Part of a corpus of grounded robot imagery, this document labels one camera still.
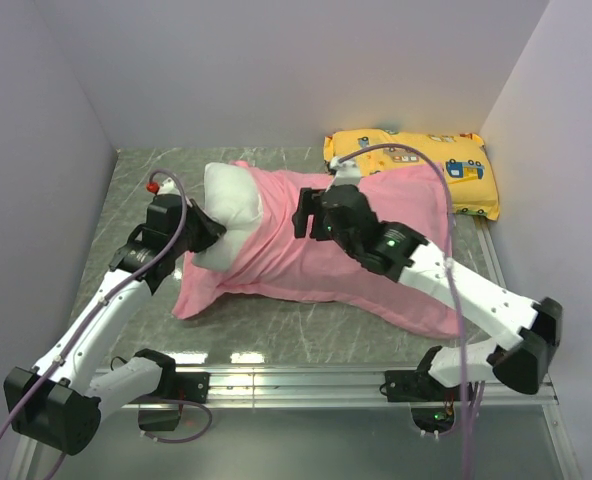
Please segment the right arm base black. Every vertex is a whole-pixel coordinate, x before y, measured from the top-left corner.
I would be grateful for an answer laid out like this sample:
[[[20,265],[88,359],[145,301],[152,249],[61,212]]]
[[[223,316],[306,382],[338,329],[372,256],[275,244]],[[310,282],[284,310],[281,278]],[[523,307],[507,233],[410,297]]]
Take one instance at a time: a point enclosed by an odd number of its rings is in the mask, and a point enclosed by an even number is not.
[[[379,393],[389,403],[427,404],[441,401],[442,406],[429,413],[423,413],[420,407],[411,409],[413,424],[422,436],[430,432],[438,439],[464,425],[472,433],[484,385],[480,382],[467,383],[465,395],[462,395],[459,385],[446,387],[430,375],[433,366],[438,366],[439,372],[447,367],[455,367],[460,374],[460,356],[459,348],[431,347],[415,370],[386,370]]]

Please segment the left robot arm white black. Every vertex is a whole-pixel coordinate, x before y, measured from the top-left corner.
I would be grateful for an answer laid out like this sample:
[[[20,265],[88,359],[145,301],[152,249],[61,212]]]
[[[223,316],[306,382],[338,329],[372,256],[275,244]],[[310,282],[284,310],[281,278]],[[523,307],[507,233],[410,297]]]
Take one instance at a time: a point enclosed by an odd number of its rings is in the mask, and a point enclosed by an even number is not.
[[[5,378],[12,429],[74,456],[123,406],[140,398],[183,399],[188,390],[175,360],[151,349],[105,375],[95,372],[123,326],[173,273],[177,259],[207,250],[225,232],[194,200],[156,195],[69,330],[33,367],[16,367]]]

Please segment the white pillow insert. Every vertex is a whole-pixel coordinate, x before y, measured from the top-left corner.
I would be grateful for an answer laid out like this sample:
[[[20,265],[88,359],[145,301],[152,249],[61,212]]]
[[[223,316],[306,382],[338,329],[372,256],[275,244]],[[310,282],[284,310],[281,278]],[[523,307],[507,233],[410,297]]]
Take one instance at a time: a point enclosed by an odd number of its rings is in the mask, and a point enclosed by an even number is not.
[[[259,189],[243,166],[209,163],[204,171],[204,210],[226,232],[207,250],[194,255],[192,264],[225,272],[230,269],[246,241],[259,228],[263,205]]]

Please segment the pink satin pillowcase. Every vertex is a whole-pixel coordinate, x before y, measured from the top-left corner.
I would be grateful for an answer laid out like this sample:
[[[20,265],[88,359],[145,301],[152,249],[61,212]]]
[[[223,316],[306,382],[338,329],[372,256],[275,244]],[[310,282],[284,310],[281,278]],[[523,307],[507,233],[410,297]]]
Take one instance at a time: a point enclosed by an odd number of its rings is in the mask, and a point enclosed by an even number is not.
[[[262,223],[225,272],[199,268],[192,264],[195,254],[186,254],[173,309],[176,317],[194,318],[224,294],[249,294],[295,302],[340,302],[418,335],[438,339],[457,335],[452,309],[368,272],[332,241],[294,237],[292,215],[300,190],[324,189],[330,176],[266,171],[244,162],[230,165],[250,170],[262,200]]]

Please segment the aluminium mounting rail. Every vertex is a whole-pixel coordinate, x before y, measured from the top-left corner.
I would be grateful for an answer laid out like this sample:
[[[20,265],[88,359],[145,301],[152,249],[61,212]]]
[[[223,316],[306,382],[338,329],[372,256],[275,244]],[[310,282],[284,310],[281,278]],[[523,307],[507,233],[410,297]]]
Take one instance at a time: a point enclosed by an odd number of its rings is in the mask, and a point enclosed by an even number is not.
[[[457,479],[461,436],[420,431],[413,406],[385,395],[389,370],[414,369],[431,346],[359,309],[227,295],[194,320],[170,313],[181,276],[104,352],[107,372],[143,347],[174,357],[182,373],[210,376],[205,410],[187,408],[157,440],[138,417],[168,405],[129,405],[81,454],[60,459],[23,441],[16,479]]]

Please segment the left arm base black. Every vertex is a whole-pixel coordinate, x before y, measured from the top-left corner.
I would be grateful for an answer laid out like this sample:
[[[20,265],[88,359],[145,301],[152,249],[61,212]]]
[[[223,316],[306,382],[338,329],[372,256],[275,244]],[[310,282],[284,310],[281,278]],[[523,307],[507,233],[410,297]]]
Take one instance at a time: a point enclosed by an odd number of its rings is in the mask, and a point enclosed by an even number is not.
[[[165,442],[198,438],[212,422],[206,406],[210,374],[204,371],[177,373],[171,389],[136,401],[138,427],[144,436]]]

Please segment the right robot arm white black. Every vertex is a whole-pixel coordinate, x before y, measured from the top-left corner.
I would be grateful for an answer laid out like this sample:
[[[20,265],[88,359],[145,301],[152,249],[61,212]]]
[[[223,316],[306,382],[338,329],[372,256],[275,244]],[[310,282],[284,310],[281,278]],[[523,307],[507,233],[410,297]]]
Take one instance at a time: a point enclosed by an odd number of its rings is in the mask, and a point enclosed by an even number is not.
[[[514,294],[448,257],[418,231],[377,218],[354,185],[301,189],[294,234],[334,241],[363,269],[428,295],[488,335],[459,348],[433,347],[415,372],[420,394],[441,398],[469,381],[497,380],[538,393],[561,342],[563,308]]]

